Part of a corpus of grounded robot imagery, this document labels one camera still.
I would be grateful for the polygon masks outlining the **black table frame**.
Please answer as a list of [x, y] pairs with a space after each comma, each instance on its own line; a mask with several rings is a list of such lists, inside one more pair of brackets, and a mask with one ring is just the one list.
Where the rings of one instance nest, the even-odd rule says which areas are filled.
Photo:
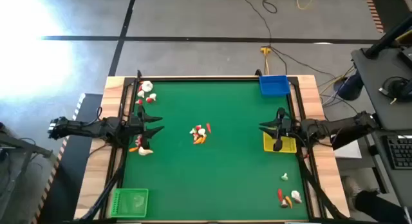
[[[233, 80], [257, 80], [255, 75], [235, 76], [153, 76], [144, 77], [144, 80], [152, 82], [165, 79], [169, 82], [177, 80], [192, 81], [209, 81], [223, 82]], [[292, 103], [294, 112], [298, 118], [313, 118], [324, 120], [324, 110], [321, 105], [319, 91], [316, 85], [314, 75], [292, 75], [289, 79], [296, 80], [299, 83], [297, 88], [292, 88]], [[123, 113], [129, 112], [131, 101], [131, 88], [129, 84], [134, 80], [133, 77], [108, 77], [102, 96], [101, 106], [103, 117], [120, 117], [125, 118]], [[350, 217], [350, 211], [346, 203], [343, 186], [340, 179], [340, 173], [333, 149], [329, 146], [329, 139], [323, 140], [320, 144], [313, 146], [310, 152], [310, 160], [306, 159], [306, 166], [317, 173], [317, 180], [326, 195], [337, 209], [347, 217]]]

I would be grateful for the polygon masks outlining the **green table mat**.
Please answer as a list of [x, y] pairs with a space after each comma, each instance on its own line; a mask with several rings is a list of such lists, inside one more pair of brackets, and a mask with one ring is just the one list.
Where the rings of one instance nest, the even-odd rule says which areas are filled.
[[[288, 107], [286, 97], [263, 96], [256, 81], [155, 82], [153, 91], [157, 98], [145, 111], [162, 117], [155, 125], [164, 128], [149, 142], [153, 154], [127, 155], [122, 184], [149, 190], [146, 219], [308, 218], [304, 203], [282, 208], [277, 197], [278, 189], [303, 190], [297, 158], [265, 152], [259, 129]], [[197, 125], [206, 130], [203, 144], [189, 133]]]

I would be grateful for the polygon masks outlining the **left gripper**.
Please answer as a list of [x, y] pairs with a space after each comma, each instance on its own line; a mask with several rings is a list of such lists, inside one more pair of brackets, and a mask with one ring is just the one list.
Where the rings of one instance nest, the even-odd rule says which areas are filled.
[[137, 105], [137, 111], [128, 121], [128, 128], [132, 135], [141, 135], [141, 146], [144, 149], [150, 149], [149, 139], [161, 131], [164, 126], [148, 129], [147, 124], [162, 120], [162, 117], [152, 117], [145, 112], [143, 105]]

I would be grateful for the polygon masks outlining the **black desk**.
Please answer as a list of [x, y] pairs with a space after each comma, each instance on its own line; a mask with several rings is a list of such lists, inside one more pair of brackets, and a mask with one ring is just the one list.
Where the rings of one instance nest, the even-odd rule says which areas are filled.
[[382, 50], [375, 59], [368, 59], [362, 49], [351, 52], [353, 63], [369, 95], [375, 114], [383, 129], [401, 131], [412, 129], [412, 102], [394, 102], [379, 89], [395, 76], [412, 79], [412, 69], [399, 57], [400, 50]]

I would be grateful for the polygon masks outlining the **green plastic basket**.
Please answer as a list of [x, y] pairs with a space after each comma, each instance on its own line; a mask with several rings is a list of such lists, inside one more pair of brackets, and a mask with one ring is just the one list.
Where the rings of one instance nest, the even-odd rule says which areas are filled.
[[148, 189], [115, 189], [112, 218], [144, 218], [147, 214]]

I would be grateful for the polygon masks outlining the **yellow plastic basket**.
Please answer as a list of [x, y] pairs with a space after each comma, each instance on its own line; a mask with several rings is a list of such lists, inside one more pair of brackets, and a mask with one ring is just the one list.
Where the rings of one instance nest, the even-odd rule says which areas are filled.
[[281, 148], [276, 147], [277, 139], [272, 138], [267, 133], [263, 133], [263, 150], [271, 153], [290, 153], [297, 152], [296, 141], [292, 137], [281, 136]]

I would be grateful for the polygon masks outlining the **blue plastic basket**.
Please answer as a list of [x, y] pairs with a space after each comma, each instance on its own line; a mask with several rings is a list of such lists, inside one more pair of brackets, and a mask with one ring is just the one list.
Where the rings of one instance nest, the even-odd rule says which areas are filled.
[[290, 94], [286, 75], [265, 75], [259, 78], [261, 94], [267, 97], [281, 97]]

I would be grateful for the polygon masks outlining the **person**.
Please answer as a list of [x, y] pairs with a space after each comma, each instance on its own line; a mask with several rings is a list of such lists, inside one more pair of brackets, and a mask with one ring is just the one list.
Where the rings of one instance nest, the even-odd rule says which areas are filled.
[[363, 212], [379, 222], [412, 224], [402, 207], [378, 197], [378, 191], [363, 189], [350, 176], [343, 176], [341, 181], [350, 210]]

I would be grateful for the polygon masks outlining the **black monitor pole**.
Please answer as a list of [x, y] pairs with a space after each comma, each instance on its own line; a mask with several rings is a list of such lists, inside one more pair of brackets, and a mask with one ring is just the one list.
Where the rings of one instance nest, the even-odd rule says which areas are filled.
[[383, 37], [381, 37], [375, 44], [370, 48], [363, 51], [363, 54], [368, 59], [375, 59], [378, 57], [379, 53], [386, 47], [390, 46], [396, 38], [400, 37], [402, 34], [412, 26], [412, 12], [396, 27], [392, 28]]

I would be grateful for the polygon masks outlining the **black keyboard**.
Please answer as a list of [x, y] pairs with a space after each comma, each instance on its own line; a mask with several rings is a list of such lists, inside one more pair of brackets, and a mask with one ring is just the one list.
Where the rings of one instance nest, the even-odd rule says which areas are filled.
[[394, 170], [412, 170], [412, 136], [383, 136], [382, 143]]

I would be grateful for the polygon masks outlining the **black floor platform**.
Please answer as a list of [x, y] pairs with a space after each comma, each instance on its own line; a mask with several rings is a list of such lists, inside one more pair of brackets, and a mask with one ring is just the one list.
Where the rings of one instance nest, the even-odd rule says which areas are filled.
[[71, 135], [63, 138], [30, 224], [74, 219], [91, 143], [90, 137]]

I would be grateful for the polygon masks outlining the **white box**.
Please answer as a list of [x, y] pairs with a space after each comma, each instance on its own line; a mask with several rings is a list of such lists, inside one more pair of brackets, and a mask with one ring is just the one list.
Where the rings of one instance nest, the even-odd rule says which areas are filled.
[[361, 150], [357, 140], [348, 143], [333, 151], [336, 158], [362, 158]]

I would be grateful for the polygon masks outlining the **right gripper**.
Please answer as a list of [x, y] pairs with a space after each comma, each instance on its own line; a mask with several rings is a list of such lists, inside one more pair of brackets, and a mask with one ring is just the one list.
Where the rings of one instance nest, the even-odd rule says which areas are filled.
[[259, 127], [259, 129], [271, 138], [277, 139], [276, 147], [281, 148], [281, 136], [293, 138], [294, 124], [295, 121], [290, 118], [290, 115], [286, 113], [285, 109], [279, 108], [276, 113], [276, 118], [269, 122], [260, 123], [259, 125], [264, 127]]

